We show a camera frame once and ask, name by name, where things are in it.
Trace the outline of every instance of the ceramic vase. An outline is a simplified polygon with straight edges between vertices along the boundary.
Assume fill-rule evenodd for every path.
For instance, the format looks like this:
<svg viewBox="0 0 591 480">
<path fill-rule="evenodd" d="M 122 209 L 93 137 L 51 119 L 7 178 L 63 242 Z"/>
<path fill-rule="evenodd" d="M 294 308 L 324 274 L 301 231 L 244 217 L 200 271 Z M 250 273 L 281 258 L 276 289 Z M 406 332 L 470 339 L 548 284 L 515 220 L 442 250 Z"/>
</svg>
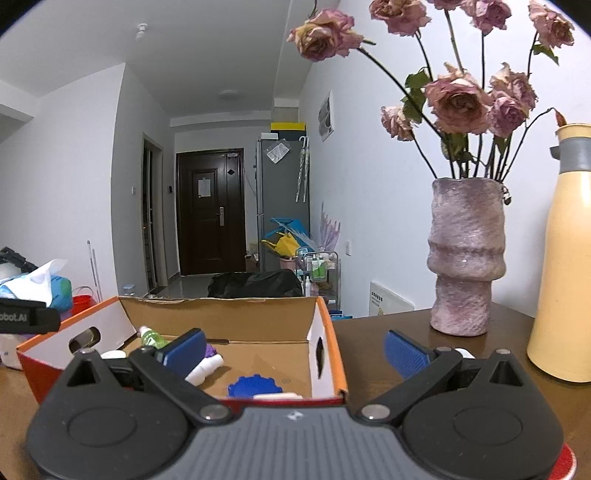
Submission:
<svg viewBox="0 0 591 480">
<path fill-rule="evenodd" d="M 527 355 L 550 375 L 591 382 L 591 125 L 558 129 L 538 313 Z"/>
<path fill-rule="evenodd" d="M 431 326 L 457 336 L 486 333 L 491 284 L 505 274 L 502 184 L 491 179 L 433 181 L 429 270 L 437 274 Z"/>
</svg>

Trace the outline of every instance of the table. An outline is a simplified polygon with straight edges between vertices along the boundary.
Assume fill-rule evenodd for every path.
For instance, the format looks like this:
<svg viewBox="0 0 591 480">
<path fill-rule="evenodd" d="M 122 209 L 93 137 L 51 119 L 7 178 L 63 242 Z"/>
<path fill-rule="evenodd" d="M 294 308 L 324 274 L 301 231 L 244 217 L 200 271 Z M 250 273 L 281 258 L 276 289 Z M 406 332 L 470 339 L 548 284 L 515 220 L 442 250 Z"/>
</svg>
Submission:
<svg viewBox="0 0 591 480">
<path fill-rule="evenodd" d="M 473 338 L 452 337 L 430 328 L 430 310 L 335 322 L 349 383 L 349 404 L 356 410 L 402 381 L 384 357 L 384 336 L 390 329 L 400 330 L 430 348 L 465 348 L 477 358 L 507 348 L 558 415 L 564 438 L 577 456 L 575 479 L 591 478 L 591 385 L 559 382 L 529 361 L 525 349 L 533 318 L 498 304 L 493 304 L 491 317 L 489 332 Z"/>
<path fill-rule="evenodd" d="M 462 347 L 477 357 L 489 356 L 497 348 L 508 348 L 558 415 L 566 441 L 577 455 L 579 467 L 575 478 L 591 478 L 591 386 L 563 384 L 529 362 L 525 347 L 533 322 L 531 317 L 494 304 L 489 333 L 475 338 L 443 335 L 429 327 L 429 317 L 429 310 L 420 310 L 334 323 L 352 408 L 356 410 L 401 382 L 383 354 L 384 335 L 390 329 L 398 329 L 431 348 Z M 37 403 L 24 375 L 0 367 L 0 471 L 8 480 L 39 478 L 23 448 L 25 432 L 36 409 Z"/>
</svg>

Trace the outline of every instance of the refrigerator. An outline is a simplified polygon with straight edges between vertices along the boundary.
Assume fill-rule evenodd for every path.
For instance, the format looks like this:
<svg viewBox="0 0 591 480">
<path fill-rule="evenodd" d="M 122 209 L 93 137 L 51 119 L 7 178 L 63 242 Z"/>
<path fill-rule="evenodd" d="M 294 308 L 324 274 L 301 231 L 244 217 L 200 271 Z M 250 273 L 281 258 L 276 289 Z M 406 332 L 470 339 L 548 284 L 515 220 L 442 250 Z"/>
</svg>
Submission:
<svg viewBox="0 0 591 480">
<path fill-rule="evenodd" d="M 258 222 L 259 267 L 261 272 L 278 270 L 279 257 L 261 244 L 268 232 L 278 228 L 274 217 L 297 218 L 310 232 L 310 195 L 304 202 L 302 190 L 296 203 L 297 179 L 300 171 L 301 141 L 283 140 L 290 150 L 279 162 L 273 163 L 266 150 L 276 140 L 258 140 L 256 145 L 256 219 Z"/>
</svg>

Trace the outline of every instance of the floor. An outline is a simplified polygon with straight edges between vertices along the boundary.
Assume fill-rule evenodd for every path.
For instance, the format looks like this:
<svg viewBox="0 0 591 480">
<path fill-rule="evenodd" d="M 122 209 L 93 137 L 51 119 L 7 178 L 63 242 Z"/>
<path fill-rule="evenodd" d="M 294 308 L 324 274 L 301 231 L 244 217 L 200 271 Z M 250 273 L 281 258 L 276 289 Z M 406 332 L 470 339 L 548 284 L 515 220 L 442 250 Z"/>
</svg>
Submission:
<svg viewBox="0 0 591 480">
<path fill-rule="evenodd" d="M 201 299 L 207 297 L 207 287 L 217 274 L 190 275 L 174 280 L 158 293 L 158 297 L 172 299 Z"/>
</svg>

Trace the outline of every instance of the green cleaning bottle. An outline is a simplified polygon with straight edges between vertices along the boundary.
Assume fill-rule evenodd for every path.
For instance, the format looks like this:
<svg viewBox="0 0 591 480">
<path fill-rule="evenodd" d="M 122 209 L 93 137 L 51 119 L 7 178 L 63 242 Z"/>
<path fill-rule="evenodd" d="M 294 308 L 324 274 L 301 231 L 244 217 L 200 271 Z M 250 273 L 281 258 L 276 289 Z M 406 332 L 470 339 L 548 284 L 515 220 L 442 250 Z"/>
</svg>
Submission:
<svg viewBox="0 0 591 480">
<path fill-rule="evenodd" d="M 155 346 L 160 349 L 168 345 L 168 340 L 165 340 L 162 335 L 153 331 L 150 327 L 146 327 L 146 325 L 138 329 L 138 336 L 142 339 L 142 345 L 144 346 Z"/>
</svg>

